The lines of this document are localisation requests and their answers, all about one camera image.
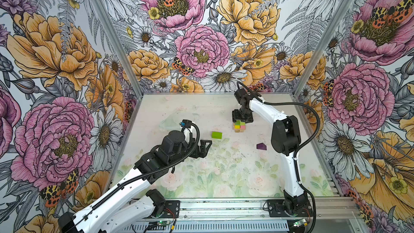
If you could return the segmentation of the large green block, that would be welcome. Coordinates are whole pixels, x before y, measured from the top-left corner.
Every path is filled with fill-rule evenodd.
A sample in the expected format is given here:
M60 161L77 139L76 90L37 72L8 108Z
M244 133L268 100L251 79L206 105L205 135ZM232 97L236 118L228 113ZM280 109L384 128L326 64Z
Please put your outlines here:
M216 131L213 131L213 132L211 133L211 137L212 137L213 139L222 139L222 138L223 138L223 133L222 133L222 132L216 132Z

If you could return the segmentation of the purple house-shaped block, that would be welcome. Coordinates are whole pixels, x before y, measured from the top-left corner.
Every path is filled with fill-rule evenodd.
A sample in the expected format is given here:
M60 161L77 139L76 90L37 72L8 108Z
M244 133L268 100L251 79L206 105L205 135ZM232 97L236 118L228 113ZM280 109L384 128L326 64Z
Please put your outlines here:
M256 147L257 147L257 149L258 150L263 150L263 151L266 151L267 150L267 146L264 144L264 143L258 143L257 145L256 145Z

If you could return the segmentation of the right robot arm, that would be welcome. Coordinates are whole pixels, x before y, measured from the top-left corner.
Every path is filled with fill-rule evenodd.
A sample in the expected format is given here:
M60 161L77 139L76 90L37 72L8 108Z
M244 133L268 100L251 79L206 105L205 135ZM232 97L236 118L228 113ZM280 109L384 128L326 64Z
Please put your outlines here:
M287 174L283 194L284 200L267 200L264 210L270 217L313 215L314 197L301 183L298 166L299 151L302 149L299 122L296 116L286 115L276 106L296 105L296 102L267 102L260 94L248 88L238 88L234 96L240 105L232 111L232 120L236 124L252 123L256 113L267 121L272 128L270 142L273 149L282 155L282 167Z

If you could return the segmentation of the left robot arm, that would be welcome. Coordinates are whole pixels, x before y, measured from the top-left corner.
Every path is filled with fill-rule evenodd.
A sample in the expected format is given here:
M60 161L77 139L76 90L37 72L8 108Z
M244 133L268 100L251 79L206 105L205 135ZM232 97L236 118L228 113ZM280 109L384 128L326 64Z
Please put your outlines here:
M116 233L136 220L159 217L166 200L150 186L186 158L206 157L211 145L211 140L199 138L199 131L170 131L103 196L81 211L62 215L58 220L60 232Z

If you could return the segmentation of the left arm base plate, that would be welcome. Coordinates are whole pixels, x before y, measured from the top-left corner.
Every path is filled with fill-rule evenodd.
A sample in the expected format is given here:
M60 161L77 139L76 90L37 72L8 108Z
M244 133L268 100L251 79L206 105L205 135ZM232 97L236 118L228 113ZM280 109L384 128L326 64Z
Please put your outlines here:
M180 215L180 205L181 202L179 200L167 200L157 203L151 217L157 219L177 219Z

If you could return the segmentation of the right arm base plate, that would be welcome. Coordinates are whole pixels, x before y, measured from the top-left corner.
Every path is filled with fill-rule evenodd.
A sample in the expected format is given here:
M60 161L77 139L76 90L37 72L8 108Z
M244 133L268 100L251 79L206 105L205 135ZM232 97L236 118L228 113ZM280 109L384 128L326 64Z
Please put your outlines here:
M309 201L291 201L282 199L267 200L263 206L270 217L312 217L313 209Z

